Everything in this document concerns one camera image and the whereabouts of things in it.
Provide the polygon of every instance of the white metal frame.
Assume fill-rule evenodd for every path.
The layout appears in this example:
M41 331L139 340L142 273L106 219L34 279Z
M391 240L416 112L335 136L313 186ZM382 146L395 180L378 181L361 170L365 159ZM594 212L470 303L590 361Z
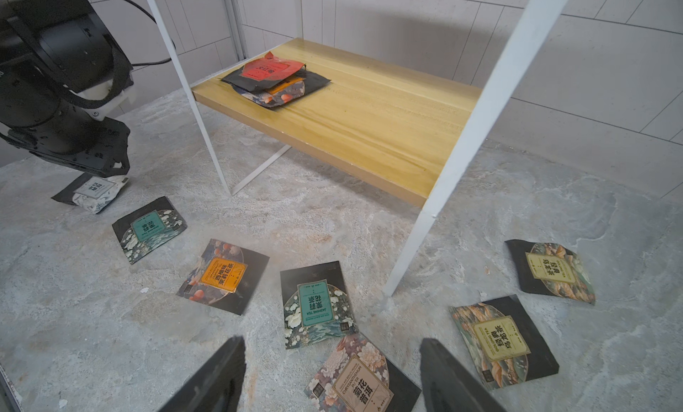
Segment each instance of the white metal frame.
M221 166L216 158L216 153L211 145L211 140L206 132L206 127L201 119L200 111L197 108L197 103L192 95L192 90L190 89L190 85L180 66L180 61L175 53L173 42L166 30L166 25L164 25L164 22L161 19L157 3L154 0L147 1L152 10L152 14L157 19L161 37L164 39L166 49L168 49L169 54L171 55L175 70L178 73L178 77L180 77L182 87L187 94L187 99L190 101L190 107L192 107L192 112L197 119L197 124L200 127L211 159L214 162L214 166L216 166L218 177L220 178L223 187L226 189L226 192L235 195L291 147L285 145L254 170L248 177L238 183L232 191L228 189L226 179L221 171ZM295 1L297 37L303 38L301 0ZM486 136L505 108L505 105L508 103L515 88L522 80L522 76L524 76L526 70L529 68L531 62L541 48L541 45L543 45L543 42L548 37L548 33L555 25L555 22L567 1L568 0L529 0L529 4L526 6L522 17L508 39L508 43L505 45L501 57L493 68L493 72L491 73L488 82L483 87L482 94L472 111L472 115L467 120L460 138L458 138L453 151L441 170L439 178L436 180L436 184L434 184L434 188L431 190L427 201L422 206L422 210L415 221L413 230L411 231L410 236L408 236L408 240L388 277L387 284L382 289L382 292L384 292L385 295L393 295L396 287L403 278L403 275L413 261L414 256L417 254L419 247L422 245L425 237L427 237L431 226L434 225L436 217L443 209L450 195L453 194L458 181L462 178L462 175L465 173L465 170L474 158L476 152L481 147Z

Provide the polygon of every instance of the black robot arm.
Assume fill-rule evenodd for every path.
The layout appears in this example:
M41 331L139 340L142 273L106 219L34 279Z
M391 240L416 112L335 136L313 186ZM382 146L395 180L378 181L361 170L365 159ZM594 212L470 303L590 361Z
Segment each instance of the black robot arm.
M0 122L11 145L99 177L126 174L130 129L93 116L132 86L131 70L88 0L0 0ZM76 95L102 86L104 97Z

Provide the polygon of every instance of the wooden shelf top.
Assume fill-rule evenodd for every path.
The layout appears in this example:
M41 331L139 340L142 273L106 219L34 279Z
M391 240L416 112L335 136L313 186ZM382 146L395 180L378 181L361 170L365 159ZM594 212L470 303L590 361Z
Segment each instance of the wooden shelf top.
M481 89L302 39L272 52L331 82L267 109L221 82L225 71L192 88L195 99L421 206Z

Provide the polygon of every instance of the stone floor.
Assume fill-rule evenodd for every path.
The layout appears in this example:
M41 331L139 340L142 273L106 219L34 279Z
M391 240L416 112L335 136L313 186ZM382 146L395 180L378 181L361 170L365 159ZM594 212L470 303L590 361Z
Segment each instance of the stone floor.
M202 112L231 185L281 146ZM303 387L337 341L285 350L278 271L334 260L361 331L417 383L423 337L474 370L448 305L517 294L560 371L495 391L509 412L680 410L680 206L487 142L383 301L418 208L295 150L227 197L180 91L120 120L131 182L99 215L50 199L72 170L0 168L0 362L26 411L155 411L235 334L240 409L312 411ZM111 224L164 195L189 228L129 265ZM211 237L271 257L243 316L174 295ZM596 305L521 292L503 243L515 238L582 254Z

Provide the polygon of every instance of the orange label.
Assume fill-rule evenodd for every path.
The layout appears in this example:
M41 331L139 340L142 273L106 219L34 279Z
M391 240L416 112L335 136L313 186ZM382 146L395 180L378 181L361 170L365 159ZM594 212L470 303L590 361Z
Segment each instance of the orange label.
M201 282L214 288L235 292L247 265L223 258L213 258L201 276Z
M287 64L264 60L259 65L249 67L249 70L243 71L241 75L260 82L270 77L273 73L282 71L287 67L289 67Z
M300 82L300 81L302 81L302 80L303 80L303 79L302 79L301 77L292 77L292 78L289 79L289 80L285 80L285 81L282 82L282 83L278 83L277 85L273 86L272 88L270 88L270 89L267 90L266 92L268 92L268 93L271 94L271 95L275 95L276 93L278 93L278 92L282 91L283 89L285 89L287 86L291 86L291 85L293 85L293 84L295 84L295 83L297 83L297 82Z

